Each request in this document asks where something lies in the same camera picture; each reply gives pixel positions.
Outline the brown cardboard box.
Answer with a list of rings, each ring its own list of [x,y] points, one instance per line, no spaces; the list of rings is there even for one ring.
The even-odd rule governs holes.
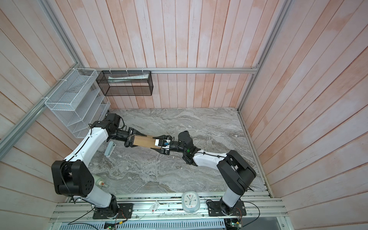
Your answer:
[[[150,149],[160,149],[161,147],[156,145],[156,139],[148,136],[133,135],[134,146],[145,147]]]

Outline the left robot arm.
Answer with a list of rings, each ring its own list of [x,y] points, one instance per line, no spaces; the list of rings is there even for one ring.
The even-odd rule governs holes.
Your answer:
[[[55,192],[68,197],[79,196],[98,209],[117,209],[116,197],[99,188],[88,169],[97,150],[108,140],[132,142],[133,135],[145,134],[119,127],[122,117],[108,113],[101,121],[90,125],[90,130],[77,148],[62,161],[55,161],[51,171]]]

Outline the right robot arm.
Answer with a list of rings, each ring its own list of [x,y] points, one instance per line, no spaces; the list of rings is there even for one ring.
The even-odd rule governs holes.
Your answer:
[[[182,159],[188,165],[218,170],[227,185],[227,190],[220,200],[224,208],[232,209],[256,178],[255,170],[237,151],[213,153],[202,150],[194,145],[188,131],[179,133],[177,140],[169,135],[154,139],[161,154],[179,152],[183,154]]]

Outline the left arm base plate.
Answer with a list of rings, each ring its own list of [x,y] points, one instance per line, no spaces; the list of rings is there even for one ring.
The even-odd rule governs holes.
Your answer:
[[[133,211],[133,203],[117,203],[108,208],[96,208],[93,219],[130,219]]]

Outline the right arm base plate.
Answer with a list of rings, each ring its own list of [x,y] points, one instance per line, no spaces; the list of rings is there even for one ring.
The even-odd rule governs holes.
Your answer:
[[[246,216],[244,202],[241,201],[240,199],[236,202],[236,204],[232,208],[228,207],[222,200],[220,201],[206,200],[206,205],[208,207],[208,213],[210,217]]]

